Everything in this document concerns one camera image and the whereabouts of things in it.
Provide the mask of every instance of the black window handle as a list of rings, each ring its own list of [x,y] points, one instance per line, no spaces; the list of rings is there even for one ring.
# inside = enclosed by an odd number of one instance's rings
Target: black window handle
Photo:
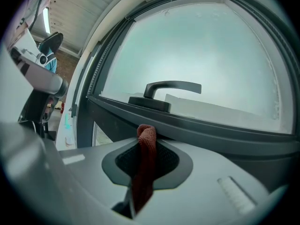
[[[160,88],[176,88],[176,89],[182,89],[182,90],[187,90],[187,91],[201,94],[202,86],[201,84],[197,84],[194,82],[184,82],[184,81],[153,82],[147,84],[146,90],[144,92],[144,97],[154,98],[157,89]]]
[[[201,94],[201,90],[202,90],[201,84],[197,84],[193,82],[184,82],[184,81],[153,82],[147,84],[144,92],[144,97],[130,97],[128,103],[169,113],[171,109],[170,103],[153,99],[157,89],[160,88],[182,89],[182,90],[196,92],[199,94]]]

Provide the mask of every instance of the towel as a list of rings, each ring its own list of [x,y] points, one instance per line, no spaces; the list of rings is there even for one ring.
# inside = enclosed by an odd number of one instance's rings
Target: towel
[[[141,148],[141,163],[132,180],[132,197],[135,213],[138,213],[153,194],[155,179],[156,130],[153,126],[142,124],[137,129]]]

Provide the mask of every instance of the fluorescent light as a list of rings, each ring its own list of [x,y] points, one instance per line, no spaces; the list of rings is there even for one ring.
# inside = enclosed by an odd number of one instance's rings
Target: fluorescent light
[[[49,8],[45,8],[43,10],[43,17],[44,17],[44,25],[45,25],[45,29],[46,29],[46,33],[51,33],[50,32],[50,23],[49,23]]]

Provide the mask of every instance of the ceiling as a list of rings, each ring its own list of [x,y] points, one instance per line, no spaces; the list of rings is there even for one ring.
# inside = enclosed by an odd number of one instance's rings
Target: ceiling
[[[61,32],[64,40],[61,50],[79,57],[97,19],[113,0],[51,0],[51,33]],[[45,31],[41,13],[32,30],[33,37],[41,41],[49,36]]]

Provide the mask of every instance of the blue shirt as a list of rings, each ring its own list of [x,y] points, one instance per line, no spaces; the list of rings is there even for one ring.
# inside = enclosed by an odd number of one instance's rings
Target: blue shirt
[[[53,52],[52,52],[51,49],[49,49],[48,54],[45,54],[45,55],[48,56],[48,55],[50,55],[51,53],[53,53]],[[53,72],[53,73],[55,73],[56,67],[57,67],[57,60],[56,60],[56,58],[54,58],[51,62],[49,62],[49,63],[45,66],[46,69],[48,69],[50,72]]]

